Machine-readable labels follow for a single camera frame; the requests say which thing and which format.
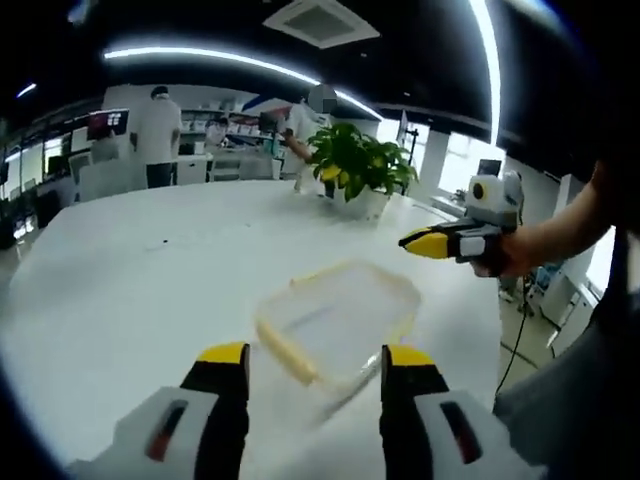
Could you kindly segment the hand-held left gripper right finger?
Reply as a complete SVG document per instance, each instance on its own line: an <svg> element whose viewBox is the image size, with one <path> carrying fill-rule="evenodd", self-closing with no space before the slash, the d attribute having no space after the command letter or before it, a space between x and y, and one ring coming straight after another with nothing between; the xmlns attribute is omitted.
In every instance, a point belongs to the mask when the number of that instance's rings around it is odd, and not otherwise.
<svg viewBox="0 0 640 480"><path fill-rule="evenodd" d="M379 431L388 479L543 479L510 444L505 425L434 361L402 344L382 347Z"/></svg>

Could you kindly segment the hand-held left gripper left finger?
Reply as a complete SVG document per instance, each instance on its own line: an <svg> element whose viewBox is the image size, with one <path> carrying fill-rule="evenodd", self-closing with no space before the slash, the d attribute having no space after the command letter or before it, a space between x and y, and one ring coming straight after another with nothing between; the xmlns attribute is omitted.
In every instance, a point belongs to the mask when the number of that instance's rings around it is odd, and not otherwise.
<svg viewBox="0 0 640 480"><path fill-rule="evenodd" d="M68 467L73 479L237 479L249 431L250 345L204 350L115 426L111 444Z"/></svg>

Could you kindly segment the person's right hand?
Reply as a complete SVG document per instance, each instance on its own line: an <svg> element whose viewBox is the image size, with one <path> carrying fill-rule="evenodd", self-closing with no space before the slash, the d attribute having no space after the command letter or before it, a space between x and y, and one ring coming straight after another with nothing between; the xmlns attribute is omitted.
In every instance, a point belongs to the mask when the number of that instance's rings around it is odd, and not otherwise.
<svg viewBox="0 0 640 480"><path fill-rule="evenodd" d="M530 242L524 229L502 235L489 251L471 261L474 273L479 277L518 277L533 267Z"/></svg>

